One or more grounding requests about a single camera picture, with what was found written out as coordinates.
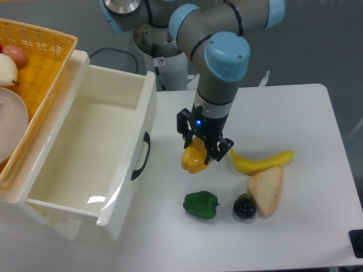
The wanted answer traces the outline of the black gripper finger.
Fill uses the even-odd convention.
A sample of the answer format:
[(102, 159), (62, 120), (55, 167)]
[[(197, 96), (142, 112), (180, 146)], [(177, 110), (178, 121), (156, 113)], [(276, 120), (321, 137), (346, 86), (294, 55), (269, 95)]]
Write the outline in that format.
[(234, 145), (231, 139), (224, 138), (223, 135), (204, 136), (203, 142), (207, 152), (204, 160), (205, 165), (208, 165), (212, 160), (219, 162)]
[(184, 108), (176, 116), (177, 132), (182, 135), (184, 148), (187, 148), (193, 140), (193, 131), (189, 128), (191, 112)]

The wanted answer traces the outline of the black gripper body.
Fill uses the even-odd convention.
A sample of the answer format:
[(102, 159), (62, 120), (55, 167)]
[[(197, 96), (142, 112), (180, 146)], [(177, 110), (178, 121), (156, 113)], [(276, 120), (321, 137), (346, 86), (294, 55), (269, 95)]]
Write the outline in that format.
[(227, 116), (222, 118), (210, 118), (202, 114), (204, 108), (199, 105), (193, 106), (190, 118), (190, 125), (194, 135), (207, 143), (208, 148), (216, 148), (223, 135), (223, 128)]

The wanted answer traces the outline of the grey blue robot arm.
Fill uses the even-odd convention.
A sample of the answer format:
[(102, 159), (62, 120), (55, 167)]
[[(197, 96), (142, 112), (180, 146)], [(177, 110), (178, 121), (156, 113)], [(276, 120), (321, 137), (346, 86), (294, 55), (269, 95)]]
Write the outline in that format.
[(144, 24), (167, 29), (199, 73), (191, 110), (177, 115), (177, 131), (189, 146), (194, 137), (206, 149), (205, 163), (221, 160), (233, 146), (223, 128), (251, 49), (245, 35), (265, 31), (285, 15), (284, 1), (223, 1), (202, 9), (191, 1), (100, 1), (111, 28), (126, 32)]

